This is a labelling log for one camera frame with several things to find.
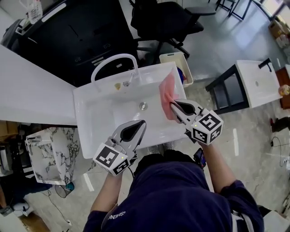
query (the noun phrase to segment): cardboard box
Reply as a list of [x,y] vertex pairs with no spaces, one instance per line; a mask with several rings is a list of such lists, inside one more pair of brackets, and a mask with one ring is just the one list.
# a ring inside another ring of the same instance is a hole
[[30,213],[28,216],[22,215],[19,219],[28,232],[50,232],[42,218],[34,212]]
[[17,122],[14,121],[0,121],[0,142],[18,135]]
[[274,38],[278,38],[282,34],[287,34],[285,28],[276,20],[273,20],[269,25],[270,33],[274,36]]

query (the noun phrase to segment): navy shirt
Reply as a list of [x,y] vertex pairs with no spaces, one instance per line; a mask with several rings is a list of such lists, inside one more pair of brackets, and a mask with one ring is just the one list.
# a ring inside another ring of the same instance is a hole
[[[257,204],[241,181],[212,193],[196,164],[165,162],[134,177],[127,199],[102,231],[232,231],[232,210],[249,216],[254,231],[264,231]],[[101,231],[106,215],[92,211],[84,232]]]

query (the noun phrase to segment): cable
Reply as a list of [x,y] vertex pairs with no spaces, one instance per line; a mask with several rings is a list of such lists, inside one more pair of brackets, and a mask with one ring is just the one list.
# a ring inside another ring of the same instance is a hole
[[133,172],[132,172],[131,168],[130,168],[130,167],[128,167],[128,169],[130,170],[130,172],[131,172],[131,174],[132,174],[132,176],[133,176],[133,178],[134,178],[134,174],[133,174]]
[[47,192],[48,192],[48,195],[46,195],[46,194],[44,194],[44,193],[42,193],[42,192],[40,192],[40,193],[42,193],[44,196],[47,196],[47,197],[49,198],[51,204],[53,204],[53,205],[55,206],[55,208],[60,212],[60,214],[62,215],[63,219],[64,219],[67,223],[70,223],[70,222],[69,222],[69,221],[64,217],[63,213],[58,209],[58,207],[57,207],[57,206],[56,206],[56,205],[51,201],[51,199],[50,199],[51,191],[50,191],[50,190],[47,190]]
[[285,144],[278,145],[278,146],[272,146],[272,147],[280,147],[280,146],[285,146],[285,145],[289,145],[289,143],[285,143]]
[[275,139],[275,138],[279,141],[279,144],[280,144],[280,145],[278,145],[278,146],[275,146],[275,147],[280,147],[280,161],[279,161],[279,165],[280,165],[280,167],[283,167],[283,166],[281,165],[281,155],[282,155],[282,148],[281,148],[281,146],[283,146],[283,145],[287,145],[287,144],[283,144],[283,145],[281,145],[281,141],[280,141],[280,139],[279,139],[278,137],[276,137],[276,136],[274,136],[274,137],[272,138],[271,142],[273,142],[273,139]]

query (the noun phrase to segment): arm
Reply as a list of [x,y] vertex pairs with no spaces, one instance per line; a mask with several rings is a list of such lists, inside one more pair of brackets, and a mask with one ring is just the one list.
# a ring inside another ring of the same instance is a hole
[[109,212],[117,205],[122,176],[123,173],[118,176],[107,175],[103,187],[92,205],[91,211]]
[[230,186],[236,180],[236,177],[227,163],[224,161],[219,150],[213,145],[200,144],[205,160],[208,164],[210,178],[212,180],[214,192],[220,193],[221,190]]
[[7,207],[6,200],[5,200],[5,195],[4,195],[4,192],[3,192],[3,189],[1,187],[1,185],[0,185],[0,206],[2,208]]

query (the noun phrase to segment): chair leg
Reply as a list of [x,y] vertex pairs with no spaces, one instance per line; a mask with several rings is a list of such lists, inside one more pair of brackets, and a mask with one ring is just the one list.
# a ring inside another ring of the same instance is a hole
[[217,11],[217,9],[218,9],[218,6],[221,4],[221,1],[222,1],[222,0],[217,0],[217,2],[216,2],[216,4],[217,4],[216,11]]
[[154,60],[153,60],[152,65],[153,65],[153,64],[156,64],[156,62],[157,62],[157,59],[158,59],[158,57],[159,57],[159,53],[160,53],[160,50],[161,50],[162,44],[163,44],[163,42],[159,41],[159,44],[158,44],[157,50],[156,50],[156,52],[155,52],[155,54],[154,54]]
[[232,5],[231,5],[231,8],[230,8],[229,13],[228,13],[228,17],[230,17],[232,15],[232,9],[234,7],[234,4],[235,3],[233,2]]
[[171,41],[171,40],[167,40],[166,41],[167,43],[169,43],[171,46],[173,46],[174,48],[177,48],[180,52],[183,52],[184,55],[185,55],[185,58],[187,59],[190,54],[188,53],[188,51],[186,51],[183,47],[181,46],[177,46],[177,44],[174,42],[174,41]]
[[136,39],[134,39],[134,41],[136,41],[136,42],[151,41],[151,40],[155,40],[155,39],[143,39],[143,38],[136,38]]

